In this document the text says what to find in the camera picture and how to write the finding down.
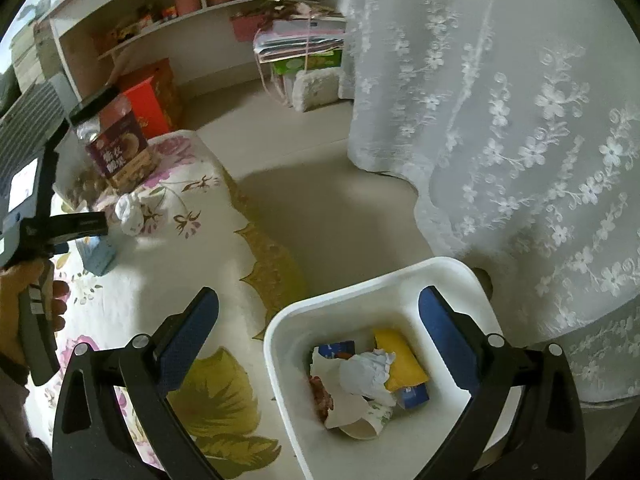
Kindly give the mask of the person left hand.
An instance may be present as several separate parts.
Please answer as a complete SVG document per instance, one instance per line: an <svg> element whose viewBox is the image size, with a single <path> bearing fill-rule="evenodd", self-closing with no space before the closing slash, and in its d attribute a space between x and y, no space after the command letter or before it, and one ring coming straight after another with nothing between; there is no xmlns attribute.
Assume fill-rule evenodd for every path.
<svg viewBox="0 0 640 480"><path fill-rule="evenodd" d="M1 270L1 354L13 363L28 367L22 326L27 312L26 292L35 285L46 265L42 259L22 262ZM70 288L63 281L52 282L47 309L52 314L52 328L59 332L65 326L66 298Z"/></svg>

